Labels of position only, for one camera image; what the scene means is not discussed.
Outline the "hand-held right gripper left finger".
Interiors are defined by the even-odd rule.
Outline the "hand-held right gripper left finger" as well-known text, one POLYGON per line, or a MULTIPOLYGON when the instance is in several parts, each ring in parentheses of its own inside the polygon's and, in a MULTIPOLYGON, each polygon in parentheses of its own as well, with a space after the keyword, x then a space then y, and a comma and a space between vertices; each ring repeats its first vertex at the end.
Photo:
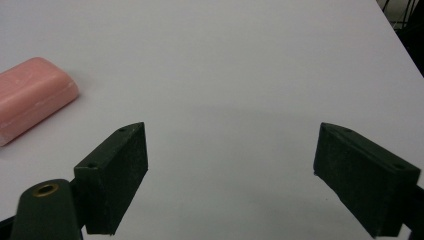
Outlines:
POLYGON ((9 240, 113 235, 147 171, 145 125, 121 127, 74 167, 72 180, 47 180, 22 193, 9 240))

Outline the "pink soap bar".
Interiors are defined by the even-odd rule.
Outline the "pink soap bar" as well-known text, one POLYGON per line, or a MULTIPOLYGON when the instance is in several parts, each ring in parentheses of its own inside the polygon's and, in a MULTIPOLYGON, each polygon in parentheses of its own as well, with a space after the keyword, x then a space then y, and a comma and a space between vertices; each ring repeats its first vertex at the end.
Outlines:
POLYGON ((72 78, 35 57, 0 73, 0 146, 63 108, 79 95, 72 78))

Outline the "black metal stand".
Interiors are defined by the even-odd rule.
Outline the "black metal stand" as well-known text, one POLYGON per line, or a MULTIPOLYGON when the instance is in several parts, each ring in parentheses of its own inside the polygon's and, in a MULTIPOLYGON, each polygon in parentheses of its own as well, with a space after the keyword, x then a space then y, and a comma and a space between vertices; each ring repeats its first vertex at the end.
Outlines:
POLYGON ((424 0, 376 0, 424 77, 424 0))

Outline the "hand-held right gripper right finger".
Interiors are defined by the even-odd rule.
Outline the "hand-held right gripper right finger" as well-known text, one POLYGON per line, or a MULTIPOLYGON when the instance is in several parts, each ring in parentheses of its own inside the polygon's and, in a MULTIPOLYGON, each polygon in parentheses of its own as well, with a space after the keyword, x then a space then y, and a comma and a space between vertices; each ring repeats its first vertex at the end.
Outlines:
POLYGON ((320 125, 313 163, 322 179, 372 238, 424 240, 424 189, 421 170, 357 132, 320 125))

